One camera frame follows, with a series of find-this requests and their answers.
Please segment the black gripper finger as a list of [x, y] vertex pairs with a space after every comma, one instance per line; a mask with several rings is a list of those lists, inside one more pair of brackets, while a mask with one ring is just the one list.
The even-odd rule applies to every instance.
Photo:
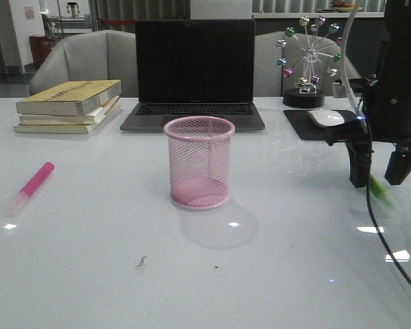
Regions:
[[356, 188], [365, 187], [370, 180], [371, 147], [366, 141], [347, 141], [349, 180]]
[[411, 145], [396, 144], [388, 161], [385, 179], [390, 185], [401, 185], [411, 172]]

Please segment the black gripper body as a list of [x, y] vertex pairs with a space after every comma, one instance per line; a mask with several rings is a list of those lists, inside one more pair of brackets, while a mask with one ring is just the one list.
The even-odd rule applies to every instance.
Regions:
[[411, 88], [384, 88], [379, 81], [353, 80], [352, 120], [325, 130], [328, 145], [346, 142], [385, 142], [397, 151], [411, 151]]

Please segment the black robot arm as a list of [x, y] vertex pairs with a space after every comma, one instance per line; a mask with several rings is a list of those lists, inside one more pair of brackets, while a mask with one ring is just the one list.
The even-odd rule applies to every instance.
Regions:
[[369, 183], [373, 141], [392, 143], [386, 180], [400, 185], [411, 172], [411, 1], [387, 1], [388, 42], [375, 80], [357, 101], [345, 72], [341, 82], [355, 112], [353, 120], [325, 129], [328, 145], [344, 143], [349, 152], [351, 183]]

